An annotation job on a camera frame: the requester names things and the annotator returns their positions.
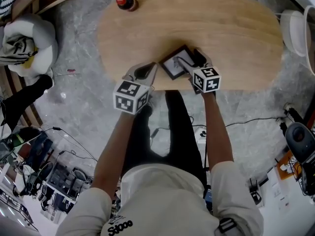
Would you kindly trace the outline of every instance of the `oval table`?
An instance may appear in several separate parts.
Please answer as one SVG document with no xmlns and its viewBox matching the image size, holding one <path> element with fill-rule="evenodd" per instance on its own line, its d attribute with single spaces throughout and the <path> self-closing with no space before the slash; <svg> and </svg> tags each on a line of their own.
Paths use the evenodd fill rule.
<svg viewBox="0 0 315 236">
<path fill-rule="evenodd" d="M 221 89 L 267 88 L 281 68 L 276 16 L 254 0 L 138 0 L 133 12 L 112 2 L 97 29 L 106 72 L 120 80 L 142 62 L 159 62 L 180 46 L 198 47 L 222 75 Z M 172 81 L 160 67 L 155 90 L 192 89 L 188 75 Z"/>
</svg>

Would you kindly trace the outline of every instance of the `person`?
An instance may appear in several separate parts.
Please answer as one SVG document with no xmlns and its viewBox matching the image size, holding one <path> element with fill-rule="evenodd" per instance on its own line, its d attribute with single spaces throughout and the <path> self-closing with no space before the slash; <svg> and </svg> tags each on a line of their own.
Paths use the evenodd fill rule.
<svg viewBox="0 0 315 236">
<path fill-rule="evenodd" d="M 161 157 L 150 150 L 150 106 L 136 116 L 122 113 L 98 160 L 91 188 L 80 194 L 57 236 L 262 235 L 262 215 L 233 162 L 214 94 L 203 94 L 213 215 L 203 199 L 206 175 L 182 96 L 166 91 L 165 99 L 169 154 Z M 120 177 L 121 209 L 110 218 Z"/>
</svg>

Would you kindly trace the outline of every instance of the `black cable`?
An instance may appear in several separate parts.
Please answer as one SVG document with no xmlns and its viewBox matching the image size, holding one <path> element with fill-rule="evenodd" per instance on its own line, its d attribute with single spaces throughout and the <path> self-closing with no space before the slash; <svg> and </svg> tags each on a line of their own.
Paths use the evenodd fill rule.
<svg viewBox="0 0 315 236">
<path fill-rule="evenodd" d="M 157 129 L 158 129 L 158 130 L 159 130 L 159 129 L 169 130 L 169 128 L 157 128 Z"/>
<path fill-rule="evenodd" d="M 294 123 L 294 121 L 292 121 L 292 119 L 289 116 L 286 116 L 292 123 Z"/>
<path fill-rule="evenodd" d="M 232 126 L 232 125 L 236 125 L 236 124 L 246 124 L 246 123 L 249 123 L 253 120 L 269 120 L 269 119 L 278 119 L 278 118 L 287 118 L 287 116 L 285 117 L 269 117 L 269 118 L 255 118 L 255 119 L 251 119 L 251 120 L 248 120 L 248 121 L 241 121 L 241 122 L 234 122 L 234 123 L 231 123 L 227 126 L 225 126 L 226 128 L 229 127 L 229 126 Z"/>
<path fill-rule="evenodd" d="M 301 188 L 301 191 L 302 191 L 303 196 L 307 196 L 307 195 L 304 193 L 304 191 L 303 191 L 303 188 L 302 188 L 302 186 L 301 186 L 300 181 L 299 181 L 299 180 L 295 177 L 295 175 L 294 175 L 294 171 L 293 171 L 293 169 L 292 169 L 292 165 L 291 165 L 291 160 L 290 160 L 290 158 L 288 158 L 288 159 L 289 159 L 289 165 L 290 165 L 290 168 L 291 168 L 291 170 L 292 170 L 292 172 L 293 172 L 293 177 L 294 177 L 295 181 L 299 183 L 299 186 L 300 186 L 300 188 Z"/>
<path fill-rule="evenodd" d="M 193 127 L 207 127 L 206 125 L 202 125 L 202 124 L 199 124 L 199 125 L 193 125 Z"/>
<path fill-rule="evenodd" d="M 75 157 L 78 157 L 78 158 L 81 158 L 81 159 L 91 159 L 91 160 L 95 160 L 97 162 L 97 160 L 95 158 L 78 156 L 77 153 L 73 149 L 71 151 L 68 151 L 68 150 L 63 150 L 63 151 L 64 152 L 68 152 L 68 153 L 74 155 Z"/>
<path fill-rule="evenodd" d="M 46 129 L 44 130 L 44 132 L 48 131 L 48 130 L 56 130 L 56 131 L 63 131 L 64 133 L 66 133 L 69 137 L 71 137 L 73 140 L 75 140 L 88 154 L 91 158 L 89 157 L 80 157 L 80 156 L 76 156 L 78 158 L 82 158 L 82 159 L 93 159 L 95 162 L 97 162 L 98 160 L 82 145 L 80 144 L 73 136 L 71 136 L 69 133 L 67 133 L 65 130 L 63 130 L 62 128 L 59 128 L 59 127 L 52 127 L 52 128 L 49 128 L 49 129 Z"/>
</svg>

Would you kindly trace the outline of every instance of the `gray floor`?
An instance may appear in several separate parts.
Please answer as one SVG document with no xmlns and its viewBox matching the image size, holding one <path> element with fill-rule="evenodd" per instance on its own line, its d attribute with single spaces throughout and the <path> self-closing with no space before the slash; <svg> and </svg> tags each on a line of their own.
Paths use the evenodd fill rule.
<svg viewBox="0 0 315 236">
<path fill-rule="evenodd" d="M 53 67 L 56 85 L 35 103 L 44 123 L 59 126 L 74 136 L 96 158 L 101 154 L 119 116 L 112 107 L 114 82 L 104 72 L 97 50 L 96 27 L 102 10 L 113 0 L 68 0 L 48 11 L 45 17 L 57 30 L 60 54 Z M 275 13 L 294 9 L 288 0 L 258 0 Z M 271 86 L 264 91 L 219 91 L 217 101 L 225 124 L 252 118 L 283 116 L 282 107 L 293 102 L 304 115 L 314 93 L 315 78 L 303 66 L 303 59 L 284 50 L 282 70 Z M 75 75 L 68 75 L 75 69 Z M 201 96 L 192 91 L 181 92 L 194 124 L 205 124 Z M 167 107 L 162 92 L 155 92 L 156 108 L 150 119 L 151 132 L 157 127 L 168 127 Z M 245 177 L 262 178 L 275 163 L 274 157 L 285 146 L 284 137 L 274 120 L 257 120 L 245 125 L 228 127 L 235 162 Z M 57 149 L 84 151 L 49 131 Z M 169 133 L 161 130 L 152 148 L 165 154 L 169 148 Z M 200 146 L 204 157 L 204 146 Z M 73 166 L 93 173 L 95 163 L 65 153 L 59 157 Z"/>
</svg>

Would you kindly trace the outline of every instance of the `wire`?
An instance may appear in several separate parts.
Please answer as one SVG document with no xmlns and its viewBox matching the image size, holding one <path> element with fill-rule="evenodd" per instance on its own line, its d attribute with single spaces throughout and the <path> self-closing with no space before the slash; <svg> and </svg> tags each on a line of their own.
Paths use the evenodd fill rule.
<svg viewBox="0 0 315 236">
<path fill-rule="evenodd" d="M 169 128 L 157 128 L 157 129 L 164 129 L 164 130 L 169 130 Z"/>
<path fill-rule="evenodd" d="M 75 151 L 74 151 L 74 150 L 71 150 L 71 151 L 74 152 L 73 155 L 76 155 L 76 157 L 82 158 L 82 159 L 93 159 L 95 162 L 98 161 L 82 144 L 80 144 L 73 136 L 71 136 L 69 133 L 67 133 L 67 132 L 66 132 L 65 130 L 63 130 L 62 128 L 59 128 L 59 127 L 52 127 L 52 128 L 47 129 L 47 130 L 44 130 L 44 132 L 46 132 L 46 131 L 48 131 L 48 130 L 51 130 L 51 129 L 56 130 L 56 133 L 57 133 L 58 135 L 60 135 L 62 138 L 64 138 L 66 141 L 68 141 L 70 144 L 76 146 L 76 147 L 79 148 L 80 150 L 83 150 L 83 149 L 84 149 L 83 151 L 87 152 L 91 158 L 89 158 L 89 157 L 80 157 L 80 156 L 77 156 L 76 153 L 75 153 Z M 64 133 L 66 133 L 69 137 L 71 137 L 73 140 L 75 140 L 83 149 L 81 149 L 81 148 L 78 147 L 76 144 L 70 142 L 68 139 L 66 139 L 66 138 L 63 137 L 61 134 L 59 134 L 59 132 L 57 132 L 58 130 L 61 130 L 61 131 L 63 131 Z"/>
<path fill-rule="evenodd" d="M 231 123 L 227 126 L 225 126 L 226 128 L 229 127 L 229 126 L 232 126 L 232 125 L 236 125 L 236 124 L 246 124 L 246 123 L 249 123 L 253 120 L 269 120 L 269 119 L 278 119 L 278 118 L 287 118 L 287 116 L 285 117 L 269 117 L 269 118 L 255 118 L 255 119 L 251 119 L 251 120 L 248 120 L 248 121 L 241 121 L 241 122 L 234 122 L 234 123 Z"/>
<path fill-rule="evenodd" d="M 292 119 L 289 116 L 286 116 L 292 123 L 294 123 L 294 121 L 292 121 Z"/>
<path fill-rule="evenodd" d="M 92 159 L 92 160 L 95 160 L 97 162 L 97 160 L 95 158 L 91 158 L 91 157 L 81 157 L 81 156 L 78 156 L 77 153 L 74 151 L 74 150 L 71 150 L 71 151 L 68 151 L 68 150 L 64 150 L 64 152 L 68 152 L 78 158 L 81 158 L 81 159 Z"/>
<path fill-rule="evenodd" d="M 44 165 L 44 167 L 37 173 L 37 177 L 35 178 L 33 184 L 31 185 L 31 189 L 30 189 L 29 193 L 31 193 L 31 191 L 33 190 L 34 184 L 35 184 L 36 180 L 39 178 L 40 173 L 45 169 L 45 167 L 46 167 L 49 163 L 53 164 L 52 162 L 47 162 L 47 163 Z M 39 180 L 41 180 L 41 184 L 40 184 L 40 187 L 41 187 L 44 180 L 42 180 L 41 178 L 39 178 Z"/>
<path fill-rule="evenodd" d="M 206 125 L 203 125 L 203 124 L 198 124 L 198 125 L 193 125 L 193 127 L 207 127 Z"/>
<path fill-rule="evenodd" d="M 51 129 L 53 129 L 53 128 L 49 128 L 49 129 L 47 129 L 47 130 L 43 130 L 43 129 L 42 129 L 42 130 L 43 130 L 44 132 L 46 132 L 46 131 L 51 130 Z M 65 139 L 68 143 L 72 144 L 73 146 L 76 146 L 78 149 L 80 149 L 80 150 L 82 150 L 82 151 L 85 151 L 84 149 L 80 148 L 79 146 L 77 146 L 76 144 L 72 143 L 71 141 L 69 141 L 68 139 L 66 139 L 64 136 L 62 136 L 61 134 L 59 134 L 59 132 L 56 131 L 56 133 L 57 133 L 61 138 Z"/>
<path fill-rule="evenodd" d="M 290 159 L 290 157 L 288 157 L 288 160 L 289 160 L 289 165 L 290 165 L 290 168 L 291 168 L 291 170 L 292 170 L 292 172 L 293 172 L 293 177 L 294 177 L 295 181 L 297 181 L 297 182 L 299 183 L 299 186 L 300 186 L 300 188 L 301 188 L 301 191 L 302 191 L 303 196 L 307 196 L 307 195 L 304 193 L 304 191 L 303 191 L 303 188 L 302 188 L 302 186 L 301 186 L 300 181 L 299 181 L 299 180 L 295 177 L 295 175 L 294 175 L 294 171 L 293 171 L 293 169 L 292 169 L 292 164 L 291 164 L 291 159 Z"/>
</svg>

